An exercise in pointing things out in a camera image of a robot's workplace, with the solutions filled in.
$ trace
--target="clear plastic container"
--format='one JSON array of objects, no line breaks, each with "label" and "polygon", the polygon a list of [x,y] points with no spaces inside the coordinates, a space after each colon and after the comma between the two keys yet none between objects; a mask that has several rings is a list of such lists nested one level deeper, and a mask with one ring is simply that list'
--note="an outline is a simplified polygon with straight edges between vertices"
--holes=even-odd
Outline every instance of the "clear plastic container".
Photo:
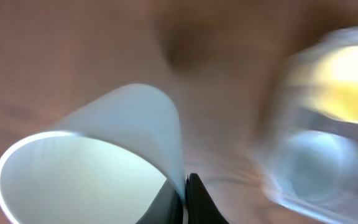
[{"label": "clear plastic container", "polygon": [[350,103],[357,99],[354,95],[338,94],[344,105],[356,107],[333,114],[327,108],[332,101],[322,103],[333,92],[317,81],[316,73],[322,58],[355,46],[358,27],[335,31],[290,60],[256,155],[271,200],[328,223],[358,223],[358,120],[348,119],[358,113],[358,103]]}]

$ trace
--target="brown surface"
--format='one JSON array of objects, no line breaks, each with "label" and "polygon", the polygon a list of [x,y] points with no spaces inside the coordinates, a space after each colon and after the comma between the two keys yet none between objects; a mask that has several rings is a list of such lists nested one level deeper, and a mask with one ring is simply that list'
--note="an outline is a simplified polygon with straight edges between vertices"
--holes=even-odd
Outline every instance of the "brown surface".
[{"label": "brown surface", "polygon": [[358,1],[322,2],[0,1],[0,156],[104,93],[148,83],[177,105],[187,172],[231,223],[313,223],[269,202],[246,156],[285,57],[358,24]]}]

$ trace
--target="wooden surface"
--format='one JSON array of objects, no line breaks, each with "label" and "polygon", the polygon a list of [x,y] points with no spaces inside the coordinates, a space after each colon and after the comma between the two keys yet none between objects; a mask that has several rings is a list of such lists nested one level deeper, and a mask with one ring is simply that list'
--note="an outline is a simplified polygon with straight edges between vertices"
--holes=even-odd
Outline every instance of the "wooden surface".
[{"label": "wooden surface", "polygon": [[316,223],[269,202],[247,157],[286,57],[353,24],[351,0],[0,0],[0,156],[119,86],[148,83],[177,105],[186,172],[230,223]]}]

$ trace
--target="yellow object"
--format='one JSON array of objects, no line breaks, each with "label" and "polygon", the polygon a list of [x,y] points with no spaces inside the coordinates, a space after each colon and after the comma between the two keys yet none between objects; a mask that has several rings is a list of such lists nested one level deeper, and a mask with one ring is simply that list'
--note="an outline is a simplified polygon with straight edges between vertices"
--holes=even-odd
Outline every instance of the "yellow object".
[{"label": "yellow object", "polygon": [[358,123],[358,46],[322,59],[313,74],[313,107],[328,116]]}]

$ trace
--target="blurry container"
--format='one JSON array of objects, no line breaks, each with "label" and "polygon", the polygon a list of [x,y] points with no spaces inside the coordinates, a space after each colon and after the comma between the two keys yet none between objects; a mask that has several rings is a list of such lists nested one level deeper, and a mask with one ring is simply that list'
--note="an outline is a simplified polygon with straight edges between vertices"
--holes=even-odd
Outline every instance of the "blurry container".
[{"label": "blurry container", "polygon": [[278,95],[256,155],[265,193],[324,222],[358,223],[358,27],[295,55]]}]

